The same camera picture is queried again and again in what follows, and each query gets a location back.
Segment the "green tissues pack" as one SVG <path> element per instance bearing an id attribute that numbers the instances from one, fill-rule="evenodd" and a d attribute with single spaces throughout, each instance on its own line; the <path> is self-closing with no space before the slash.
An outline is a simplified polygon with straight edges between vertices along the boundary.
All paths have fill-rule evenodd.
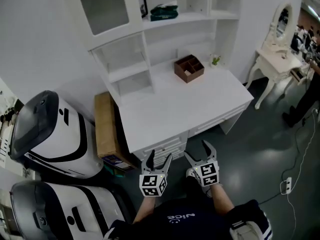
<path id="1" fill-rule="evenodd" d="M 158 4 L 150 11 L 149 19 L 151 22 L 171 20 L 177 18 L 178 12 L 178 1 L 174 0 L 164 4 Z"/>

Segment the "teal bag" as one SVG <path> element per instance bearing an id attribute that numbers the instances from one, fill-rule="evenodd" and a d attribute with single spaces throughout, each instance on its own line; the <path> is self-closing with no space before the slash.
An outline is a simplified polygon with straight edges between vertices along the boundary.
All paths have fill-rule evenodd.
<path id="1" fill-rule="evenodd" d="M 103 167 L 114 177 L 123 178 L 125 176 L 125 172 L 123 170 L 116 168 L 113 165 L 104 162 Z"/>

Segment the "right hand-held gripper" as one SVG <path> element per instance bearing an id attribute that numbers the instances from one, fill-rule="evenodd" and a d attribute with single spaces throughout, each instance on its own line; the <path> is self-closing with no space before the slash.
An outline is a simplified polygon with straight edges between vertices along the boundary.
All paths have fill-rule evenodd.
<path id="1" fill-rule="evenodd" d="M 219 165 L 217 159 L 217 151 L 211 143 L 206 140 L 201 141 L 202 146 L 205 149 L 207 155 L 207 161 L 196 160 L 191 154 L 187 151 L 184 151 L 183 154 L 190 166 L 192 167 L 195 178 L 197 179 L 199 185 L 205 189 L 212 185 L 220 183 L 219 175 Z"/>

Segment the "small green plant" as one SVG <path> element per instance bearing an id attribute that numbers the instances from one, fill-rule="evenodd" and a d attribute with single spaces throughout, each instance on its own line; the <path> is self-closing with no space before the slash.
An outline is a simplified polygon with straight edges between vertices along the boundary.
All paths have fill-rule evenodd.
<path id="1" fill-rule="evenodd" d="M 218 63 L 220 62 L 221 56 L 220 55 L 216 55 L 216 54 L 211 54 L 210 55 L 210 66 L 213 68 L 215 66 L 218 65 Z"/>

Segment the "brown wooden organizer box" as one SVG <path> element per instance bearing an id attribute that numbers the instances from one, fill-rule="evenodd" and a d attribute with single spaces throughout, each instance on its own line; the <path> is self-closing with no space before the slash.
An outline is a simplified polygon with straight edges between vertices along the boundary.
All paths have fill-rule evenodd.
<path id="1" fill-rule="evenodd" d="M 197 57 L 190 54 L 174 62 L 174 73 L 185 83 L 189 83 L 204 74 L 205 67 Z"/>

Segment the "person's dark shirt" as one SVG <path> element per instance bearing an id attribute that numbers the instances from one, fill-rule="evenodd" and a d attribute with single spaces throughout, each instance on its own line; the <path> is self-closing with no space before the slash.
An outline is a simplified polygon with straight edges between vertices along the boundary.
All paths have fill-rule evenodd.
<path id="1" fill-rule="evenodd" d="M 209 200 L 174 199 L 133 224 L 116 220 L 103 240 L 271 240 L 273 231 L 256 200 L 219 215 Z"/>

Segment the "black picture frame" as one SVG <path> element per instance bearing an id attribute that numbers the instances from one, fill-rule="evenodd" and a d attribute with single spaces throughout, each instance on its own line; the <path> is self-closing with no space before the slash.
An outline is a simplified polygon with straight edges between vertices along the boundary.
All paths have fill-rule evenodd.
<path id="1" fill-rule="evenodd" d="M 138 0 L 138 2 L 139 2 L 141 17 L 145 18 L 148 15 L 147 0 Z"/>

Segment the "person's left forearm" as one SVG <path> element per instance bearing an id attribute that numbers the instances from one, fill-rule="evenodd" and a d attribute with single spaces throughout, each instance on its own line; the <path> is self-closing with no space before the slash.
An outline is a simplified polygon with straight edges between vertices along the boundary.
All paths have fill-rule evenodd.
<path id="1" fill-rule="evenodd" d="M 134 218 L 133 224 L 141 222 L 154 212 L 156 200 L 157 198 L 155 196 L 146 196 L 143 198 L 139 210 Z"/>

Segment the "person's right forearm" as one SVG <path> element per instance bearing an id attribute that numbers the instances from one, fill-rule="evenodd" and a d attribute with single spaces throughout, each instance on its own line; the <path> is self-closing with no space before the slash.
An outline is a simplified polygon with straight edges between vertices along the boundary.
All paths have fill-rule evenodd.
<path id="1" fill-rule="evenodd" d="M 212 184 L 210 186 L 210 192 L 214 208 L 219 215 L 224 216 L 235 208 L 221 184 Z"/>

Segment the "white power strip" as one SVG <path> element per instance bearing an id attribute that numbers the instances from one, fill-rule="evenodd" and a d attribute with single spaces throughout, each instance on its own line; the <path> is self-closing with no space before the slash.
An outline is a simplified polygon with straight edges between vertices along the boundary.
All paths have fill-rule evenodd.
<path id="1" fill-rule="evenodd" d="M 289 195 L 292 191 L 292 177 L 288 177 L 279 184 L 281 195 Z"/>

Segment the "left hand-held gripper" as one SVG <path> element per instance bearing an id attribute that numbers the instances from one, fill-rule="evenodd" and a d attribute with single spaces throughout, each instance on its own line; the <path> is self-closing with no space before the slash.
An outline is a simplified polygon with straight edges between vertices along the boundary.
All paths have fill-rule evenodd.
<path id="1" fill-rule="evenodd" d="M 141 163 L 141 174 L 139 176 L 139 188 L 144 197 L 161 197 L 168 182 L 167 175 L 173 155 L 170 153 L 164 164 L 154 170 L 155 150 L 153 149 Z"/>

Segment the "flat cardboard box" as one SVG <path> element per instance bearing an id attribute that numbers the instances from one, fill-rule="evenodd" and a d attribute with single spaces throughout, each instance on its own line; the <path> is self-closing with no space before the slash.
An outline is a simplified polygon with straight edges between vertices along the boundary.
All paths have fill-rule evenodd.
<path id="1" fill-rule="evenodd" d="M 129 151 L 119 108 L 109 92 L 94 97 L 94 121 L 98 157 L 122 171 L 136 169 L 139 161 Z"/>

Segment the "oval cream vanity mirror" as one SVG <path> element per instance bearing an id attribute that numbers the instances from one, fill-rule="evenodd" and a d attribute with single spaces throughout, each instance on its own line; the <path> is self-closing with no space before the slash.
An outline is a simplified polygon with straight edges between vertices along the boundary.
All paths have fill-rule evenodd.
<path id="1" fill-rule="evenodd" d="M 291 3 L 286 1 L 277 7 L 265 41 L 271 47 L 287 46 L 293 27 L 293 8 Z"/>

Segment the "cream vanity table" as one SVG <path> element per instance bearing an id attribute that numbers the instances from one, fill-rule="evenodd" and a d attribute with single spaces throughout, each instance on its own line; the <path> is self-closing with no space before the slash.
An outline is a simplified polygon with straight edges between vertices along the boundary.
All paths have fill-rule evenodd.
<path id="1" fill-rule="evenodd" d="M 258 57 L 249 72 L 245 87 L 247 89 L 250 87 L 257 70 L 260 70 L 261 73 L 268 78 L 267 86 L 254 106 L 254 108 L 258 110 L 273 87 L 282 80 L 289 78 L 291 70 L 300 68 L 302 63 L 288 50 L 268 52 L 259 48 L 256 52 Z"/>

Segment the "white and black robot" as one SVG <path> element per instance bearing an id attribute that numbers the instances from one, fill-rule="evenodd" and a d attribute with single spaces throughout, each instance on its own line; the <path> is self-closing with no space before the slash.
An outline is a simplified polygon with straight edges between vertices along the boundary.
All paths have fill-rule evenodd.
<path id="1" fill-rule="evenodd" d="M 31 98 L 17 114 L 9 156 L 78 179 L 100 173 L 95 127 L 55 91 Z"/>
<path id="2" fill-rule="evenodd" d="M 131 223 L 134 215 L 124 196 L 99 186 L 22 181 L 10 201 L 24 240 L 103 240 L 113 222 Z"/>

